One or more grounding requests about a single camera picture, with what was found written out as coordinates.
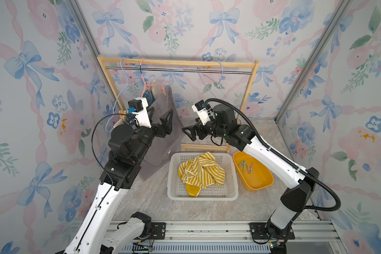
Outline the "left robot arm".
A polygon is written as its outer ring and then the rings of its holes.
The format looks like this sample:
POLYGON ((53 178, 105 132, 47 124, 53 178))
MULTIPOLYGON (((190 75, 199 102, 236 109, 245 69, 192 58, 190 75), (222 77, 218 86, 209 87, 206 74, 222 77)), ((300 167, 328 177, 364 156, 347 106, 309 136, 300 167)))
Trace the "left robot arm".
POLYGON ((173 111, 160 117, 160 123, 134 129, 123 123, 111 132, 109 160, 103 166, 95 199, 76 236, 63 250, 65 254, 117 254, 133 240, 152 235, 151 217, 135 212, 109 236, 106 231, 123 198, 141 170, 141 163, 156 137, 164 138, 173 129, 173 111))

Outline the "yellow white striped towel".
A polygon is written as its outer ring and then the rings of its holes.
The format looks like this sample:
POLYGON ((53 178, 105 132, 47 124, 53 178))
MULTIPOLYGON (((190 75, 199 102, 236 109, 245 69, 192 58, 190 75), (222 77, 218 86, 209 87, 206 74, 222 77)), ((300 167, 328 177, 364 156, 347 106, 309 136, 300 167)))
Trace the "yellow white striped towel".
POLYGON ((180 164, 178 176, 190 197, 198 197, 201 190, 210 186, 222 186, 225 182, 225 170, 210 152, 180 164))

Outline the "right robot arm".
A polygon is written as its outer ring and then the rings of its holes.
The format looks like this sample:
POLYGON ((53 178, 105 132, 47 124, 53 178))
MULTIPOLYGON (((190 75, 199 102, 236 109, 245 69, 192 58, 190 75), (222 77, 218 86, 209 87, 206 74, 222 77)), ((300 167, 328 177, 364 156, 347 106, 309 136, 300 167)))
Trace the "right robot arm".
POLYGON ((216 106, 210 107, 210 99, 192 106, 198 119, 183 132, 191 139, 203 140, 207 136, 219 137, 227 144, 257 159, 274 173, 287 189, 280 197, 280 205, 264 226, 267 240, 287 240, 295 219, 304 210, 334 212, 340 209, 341 200, 325 183, 319 180, 315 168, 301 166, 266 142, 252 121, 234 105, 221 99, 213 99, 216 106), (316 186, 329 193, 335 204, 332 207, 308 205, 316 186))

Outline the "light blue wire hanger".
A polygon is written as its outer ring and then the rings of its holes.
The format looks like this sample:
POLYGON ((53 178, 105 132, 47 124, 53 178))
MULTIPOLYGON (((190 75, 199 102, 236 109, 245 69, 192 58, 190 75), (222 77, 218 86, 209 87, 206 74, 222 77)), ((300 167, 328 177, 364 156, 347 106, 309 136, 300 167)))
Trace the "light blue wire hanger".
MULTIPOLYGON (((217 88, 220 89, 220 91, 221 91, 223 97, 224 97, 225 100, 229 103, 229 100, 228 100, 226 94, 224 93, 224 91, 223 91, 223 86, 222 86, 222 84, 221 84, 221 82, 222 82, 222 78, 223 78, 223 74, 224 74, 224 66, 223 66, 223 64, 222 64, 222 62, 221 62, 220 60, 217 60, 217 62, 218 62, 218 63, 220 64, 220 66, 221 66, 220 78, 219 78, 219 80, 218 80, 217 82, 213 82, 212 85, 217 84, 217 88)), ((200 78, 202 84, 205 86, 205 88, 206 88, 206 89, 207 89, 207 90, 208 90, 208 91, 209 91, 215 98, 217 98, 217 97, 214 95, 214 93, 211 91, 211 87, 209 87, 209 86, 203 81, 203 78, 202 78, 201 74, 198 73, 198 75, 199 75, 199 78, 200 78)))

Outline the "grey terry towel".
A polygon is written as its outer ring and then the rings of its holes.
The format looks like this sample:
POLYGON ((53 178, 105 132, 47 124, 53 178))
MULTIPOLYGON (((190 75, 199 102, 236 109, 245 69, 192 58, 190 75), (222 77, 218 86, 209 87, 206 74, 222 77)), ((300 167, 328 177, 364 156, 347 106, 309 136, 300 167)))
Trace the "grey terry towel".
POLYGON ((154 91, 155 101, 152 103, 150 109, 152 117, 150 118, 153 123, 160 123, 160 117, 166 112, 173 111, 173 130, 171 134, 166 135, 164 138, 155 138, 151 147, 147 151, 144 160, 141 163, 141 171, 139 176, 143 181, 148 180, 158 170, 162 169, 169 163, 171 156, 180 151, 181 140, 185 136, 182 132, 182 122, 178 116, 173 92, 170 86, 165 87, 166 93, 159 90, 154 91))

